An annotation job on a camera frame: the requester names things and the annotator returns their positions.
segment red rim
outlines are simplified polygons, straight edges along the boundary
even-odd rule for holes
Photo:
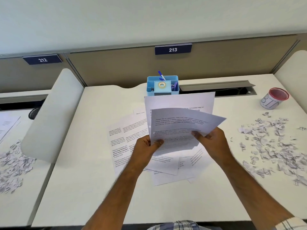
[[[284,98],[284,99],[280,99],[280,98],[278,98],[278,97],[275,97],[275,96],[272,94],[272,90],[273,90],[273,89],[279,89],[279,90],[285,92],[286,95],[287,95],[287,97]],[[271,89],[269,90],[269,94],[270,94],[273,98],[275,98],[275,99],[277,99],[277,100],[280,100],[280,101],[285,101],[285,100],[287,100],[287,99],[289,98],[289,96],[290,96],[289,93],[288,93],[287,91],[285,91],[285,90],[282,89],[282,88],[277,88],[277,87],[271,88]]]

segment shirt sleeve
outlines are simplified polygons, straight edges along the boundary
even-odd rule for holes
[[[277,224],[273,230],[307,230],[307,224],[298,217],[293,217]]]

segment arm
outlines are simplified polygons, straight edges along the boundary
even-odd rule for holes
[[[275,225],[293,217],[235,160],[221,129],[217,127],[205,137],[198,132],[192,132],[192,135],[222,168],[258,230],[273,229]]]
[[[83,230],[122,228],[136,181],[162,144],[163,140],[159,140],[150,145],[149,135],[137,140],[130,161]]]

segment hand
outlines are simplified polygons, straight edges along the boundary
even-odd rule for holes
[[[126,166],[128,169],[135,170],[139,174],[148,165],[153,153],[164,143],[162,139],[153,144],[150,142],[149,135],[139,138],[134,146],[131,158]]]
[[[205,137],[197,131],[192,131],[191,134],[205,147],[212,159],[219,165],[224,161],[233,159],[222,129],[216,127]]]

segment tape roll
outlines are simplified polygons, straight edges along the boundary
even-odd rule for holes
[[[159,88],[165,88],[166,84],[165,84],[165,82],[162,81],[162,82],[159,82],[158,86],[159,86]]]

